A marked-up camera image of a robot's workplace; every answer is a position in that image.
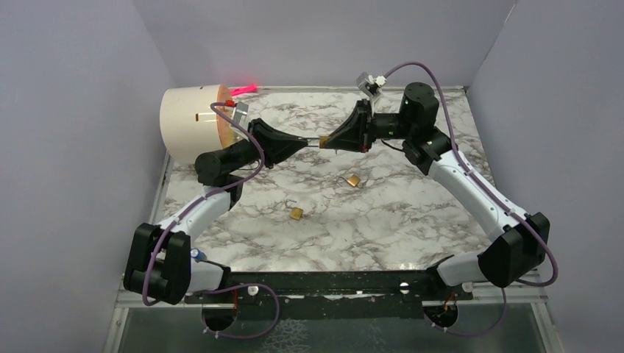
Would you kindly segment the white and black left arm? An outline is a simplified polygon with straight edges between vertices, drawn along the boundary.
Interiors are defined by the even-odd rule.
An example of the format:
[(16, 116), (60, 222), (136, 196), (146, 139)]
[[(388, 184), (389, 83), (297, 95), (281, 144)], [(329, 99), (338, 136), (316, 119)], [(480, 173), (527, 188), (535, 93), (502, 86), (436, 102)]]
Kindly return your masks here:
[(230, 268), (209, 260), (193, 242), (241, 198), (251, 176), (236, 176), (235, 171), (252, 163), (272, 168), (309, 144), (260, 118), (249, 123), (244, 136), (227, 148), (197, 156), (194, 167), (202, 190), (186, 206), (159, 224), (136, 228), (123, 286), (141, 295), (146, 306), (177, 304), (186, 294), (200, 291), (214, 302), (230, 295)]

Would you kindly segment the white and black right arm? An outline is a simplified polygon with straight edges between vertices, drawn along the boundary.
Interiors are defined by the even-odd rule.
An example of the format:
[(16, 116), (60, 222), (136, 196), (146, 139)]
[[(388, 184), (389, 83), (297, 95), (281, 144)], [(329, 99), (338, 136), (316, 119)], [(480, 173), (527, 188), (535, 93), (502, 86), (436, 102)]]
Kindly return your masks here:
[(406, 86), (396, 113), (374, 113), (372, 101), (361, 99), (320, 146), (366, 153), (376, 140), (401, 140), (407, 160), (449, 191), (491, 241), (482, 252), (448, 257), (431, 266), (434, 274), (425, 278), (426, 293), (443, 299), (466, 282), (505, 288), (543, 263), (550, 222), (542, 213), (527, 213), (509, 201), (468, 163), (436, 127), (438, 108), (433, 88), (421, 82)]

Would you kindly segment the brass padlock long shackle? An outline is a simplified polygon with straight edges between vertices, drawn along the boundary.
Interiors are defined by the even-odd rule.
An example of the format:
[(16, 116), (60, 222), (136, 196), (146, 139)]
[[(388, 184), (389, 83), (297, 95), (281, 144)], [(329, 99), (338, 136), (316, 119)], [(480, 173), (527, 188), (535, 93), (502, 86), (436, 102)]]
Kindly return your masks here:
[(308, 138), (308, 146), (317, 147), (323, 149), (325, 147), (327, 138), (326, 137), (318, 137), (318, 138)]

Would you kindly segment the brass padlock with key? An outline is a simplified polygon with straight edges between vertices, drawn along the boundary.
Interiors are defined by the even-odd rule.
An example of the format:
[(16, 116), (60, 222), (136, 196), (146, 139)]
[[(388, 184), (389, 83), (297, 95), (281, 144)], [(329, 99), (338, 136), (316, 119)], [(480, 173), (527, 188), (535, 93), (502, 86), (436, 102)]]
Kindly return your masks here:
[(356, 174), (352, 174), (350, 176), (339, 176), (338, 180), (345, 181), (352, 188), (362, 188), (364, 186), (362, 179)]

